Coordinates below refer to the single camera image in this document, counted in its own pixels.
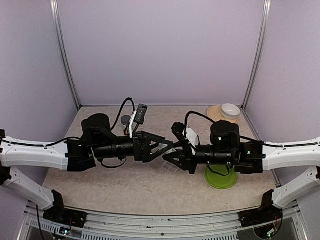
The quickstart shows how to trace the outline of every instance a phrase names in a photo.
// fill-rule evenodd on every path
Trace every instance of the beige table surface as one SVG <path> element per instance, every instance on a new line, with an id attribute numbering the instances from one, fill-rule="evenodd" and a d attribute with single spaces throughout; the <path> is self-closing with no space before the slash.
<path id="1" fill-rule="evenodd" d="M 139 130 L 157 134 L 176 142 L 171 132 L 174 122 L 184 122 L 188 111 L 206 114 L 203 106 L 149 106 L 144 125 Z M 110 117 L 111 125 L 119 107 L 83 107 L 77 114 L 67 136 L 82 135 L 81 121 L 96 113 Z M 131 114 L 125 107 L 123 114 Z M 188 124 L 199 135 L 201 144 L 210 143 L 211 123 L 198 116 L 190 116 Z M 253 138 L 243 116 L 239 118 L 240 134 Z M 121 123 L 113 131 L 122 135 Z M 117 164 L 117 159 L 106 159 L 105 164 Z M 44 187 L 60 192 L 66 206 L 86 210 L 134 215 L 192 215 L 225 212 L 256 207 L 263 193 L 275 188 L 273 175 L 238 174 L 236 184 L 229 189 L 211 187 L 204 177 L 205 166 L 198 166 L 194 175 L 179 170 L 171 174 L 154 162 L 135 162 L 129 157 L 117 169 L 97 167 L 85 172 L 66 172 L 51 168 Z"/>

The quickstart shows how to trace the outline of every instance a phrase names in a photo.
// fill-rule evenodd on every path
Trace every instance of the beige plate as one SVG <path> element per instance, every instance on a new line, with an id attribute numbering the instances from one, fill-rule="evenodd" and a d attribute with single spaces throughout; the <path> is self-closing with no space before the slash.
<path id="1" fill-rule="evenodd" d="M 213 121 L 220 121 L 220 120 L 224 120 L 224 121 L 228 121 L 232 124 L 236 124 L 239 122 L 239 118 L 237 117 L 236 119 L 227 119 L 222 115 L 222 109 L 221 106 L 211 106 L 209 107 L 209 109 L 206 111 L 206 114 L 208 115 L 209 118 L 211 118 Z"/>

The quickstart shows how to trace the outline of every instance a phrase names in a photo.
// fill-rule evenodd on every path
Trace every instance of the black mounting plate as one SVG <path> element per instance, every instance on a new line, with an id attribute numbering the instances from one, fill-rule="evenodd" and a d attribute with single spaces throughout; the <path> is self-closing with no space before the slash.
<path id="1" fill-rule="evenodd" d="M 78 211 L 73 209 L 65 208 L 62 214 L 52 213 L 52 211 L 44 211 L 43 218 L 58 224 L 72 226 L 76 228 L 84 228 L 87 213 L 84 211 Z"/>
<path id="2" fill-rule="evenodd" d="M 270 190 L 263 194 L 259 208 L 239 212 L 238 216 L 243 228 L 269 223 L 283 217 L 283 210 L 273 206 L 273 192 L 274 190 Z"/>

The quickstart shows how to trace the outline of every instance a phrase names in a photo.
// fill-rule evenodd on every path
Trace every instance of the white wall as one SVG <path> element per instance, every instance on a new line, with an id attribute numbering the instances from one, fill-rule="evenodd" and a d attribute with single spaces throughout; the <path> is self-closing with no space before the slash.
<path id="1" fill-rule="evenodd" d="M 240 105 L 263 0 L 58 1 L 82 105 Z"/>
<path id="2" fill-rule="evenodd" d="M 50 1 L 0 1 L 0 128 L 8 136 L 56 141 L 76 109 L 68 88 Z M 47 170 L 20 168 L 42 183 Z M 0 187 L 0 239 L 12 240 L 27 200 Z"/>
<path id="3" fill-rule="evenodd" d="M 264 141 L 320 136 L 320 1 L 272 1 L 249 116 Z M 304 168 L 278 171 L 287 183 Z M 298 200 L 311 240 L 320 236 L 320 189 Z"/>

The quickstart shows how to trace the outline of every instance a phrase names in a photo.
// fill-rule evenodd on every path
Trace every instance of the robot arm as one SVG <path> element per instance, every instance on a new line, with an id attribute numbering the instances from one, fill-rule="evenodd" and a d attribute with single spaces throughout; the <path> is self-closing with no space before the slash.
<path id="1" fill-rule="evenodd" d="M 243 227 L 262 224 L 281 217 L 282 208 L 320 185 L 320 137 L 309 141 L 272 143 L 253 140 L 240 142 L 239 126 L 218 121 L 211 126 L 211 145 L 200 145 L 198 136 L 180 122 L 172 126 L 177 137 L 175 152 L 163 155 L 163 159 L 182 170 L 194 174 L 197 165 L 224 165 L 241 174 L 260 174 L 279 168 L 311 166 L 302 175 L 266 192 L 258 209 L 239 213 Z"/>
<path id="2" fill-rule="evenodd" d="M 83 172 L 96 167 L 95 159 L 125 159 L 148 163 L 173 148 L 173 142 L 148 132 L 133 132 L 132 123 L 144 123 L 147 106 L 140 104 L 130 122 L 130 136 L 116 136 L 109 117 L 95 114 L 82 121 L 81 138 L 66 138 L 55 143 L 14 139 L 0 130 L 0 186 L 27 198 L 44 210 L 47 220 L 83 228 L 86 213 L 65 208 L 63 198 L 27 178 L 15 166 L 56 168 L 67 172 Z"/>

